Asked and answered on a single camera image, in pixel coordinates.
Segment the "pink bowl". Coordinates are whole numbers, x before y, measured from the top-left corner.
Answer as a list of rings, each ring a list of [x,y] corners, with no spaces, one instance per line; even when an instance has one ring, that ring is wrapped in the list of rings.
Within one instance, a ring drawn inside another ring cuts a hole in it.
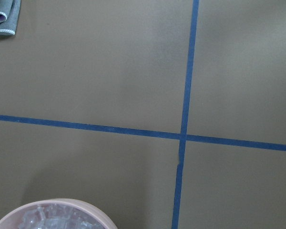
[[[117,228],[114,222],[103,211],[92,204],[77,199],[55,198],[28,203],[14,209],[5,215],[2,219],[0,219],[0,229],[16,229],[17,226],[21,223],[21,218],[26,211],[33,210],[39,206],[47,206],[50,204],[61,204],[81,210],[82,212],[97,220],[104,229]]]

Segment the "grey folded cloth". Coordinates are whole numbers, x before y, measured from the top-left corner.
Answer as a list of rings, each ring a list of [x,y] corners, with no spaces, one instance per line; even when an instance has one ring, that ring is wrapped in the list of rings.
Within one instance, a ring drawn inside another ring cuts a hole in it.
[[[15,35],[20,6],[21,0],[0,0],[0,35]]]

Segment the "pile of ice cubes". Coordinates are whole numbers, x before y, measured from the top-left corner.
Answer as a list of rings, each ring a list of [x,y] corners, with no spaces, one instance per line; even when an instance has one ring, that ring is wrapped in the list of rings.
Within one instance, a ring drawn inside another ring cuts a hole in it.
[[[22,216],[19,229],[102,229],[103,226],[87,213],[60,204],[37,206]]]

